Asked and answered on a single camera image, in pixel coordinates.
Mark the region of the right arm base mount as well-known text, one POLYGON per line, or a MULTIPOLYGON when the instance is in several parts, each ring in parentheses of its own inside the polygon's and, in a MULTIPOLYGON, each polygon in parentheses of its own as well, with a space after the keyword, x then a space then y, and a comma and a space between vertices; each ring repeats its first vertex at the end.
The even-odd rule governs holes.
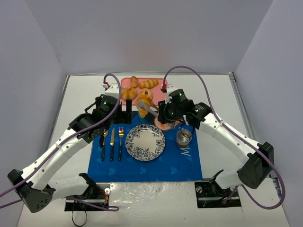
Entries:
POLYGON ((209 180, 195 182, 196 203, 199 209, 212 208, 231 208, 241 207, 241 201, 238 191, 235 191, 231 198, 228 199, 232 190, 217 189, 209 183, 209 180))

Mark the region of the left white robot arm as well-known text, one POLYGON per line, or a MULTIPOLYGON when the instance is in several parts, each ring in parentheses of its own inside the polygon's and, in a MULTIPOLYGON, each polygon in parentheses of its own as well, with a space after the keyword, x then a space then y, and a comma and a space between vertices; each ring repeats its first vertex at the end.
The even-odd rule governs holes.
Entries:
POLYGON ((51 201, 63 197, 78 200, 98 196, 100 188, 86 174, 72 178, 52 179, 53 175, 78 151, 90 144, 96 137, 104 140, 104 132, 112 124, 131 123, 132 101, 126 101, 126 110, 112 96, 101 95, 93 103, 91 113, 80 114, 63 135, 34 163, 23 170, 13 169, 8 179, 14 191, 32 213, 44 209, 51 201))

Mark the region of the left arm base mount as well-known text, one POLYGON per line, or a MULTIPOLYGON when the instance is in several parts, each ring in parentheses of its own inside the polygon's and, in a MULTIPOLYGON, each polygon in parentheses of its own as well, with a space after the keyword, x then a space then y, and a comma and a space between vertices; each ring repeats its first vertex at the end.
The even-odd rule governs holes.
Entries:
MULTIPOLYGON (((90 186, 89 189, 83 194, 71 195, 69 197, 82 200, 86 203, 90 203, 101 208, 108 208, 110 193, 111 186, 109 183, 97 183, 94 187, 90 186)), ((86 203, 66 198, 64 211, 102 211, 98 208, 89 206, 86 203)))

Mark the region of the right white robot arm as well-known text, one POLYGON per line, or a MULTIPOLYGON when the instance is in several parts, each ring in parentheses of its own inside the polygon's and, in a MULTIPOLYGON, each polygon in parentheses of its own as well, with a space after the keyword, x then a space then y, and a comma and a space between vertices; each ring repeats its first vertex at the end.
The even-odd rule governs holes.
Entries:
POLYGON ((165 100, 158 103, 159 122, 172 124, 183 121, 215 138, 241 162, 234 170, 220 170, 212 177, 212 183, 221 190, 239 185, 257 189, 272 171, 265 158, 274 161, 273 146, 268 142, 260 144, 238 132, 219 119, 207 104, 195 104, 188 99, 182 89, 168 87, 163 93, 165 100))

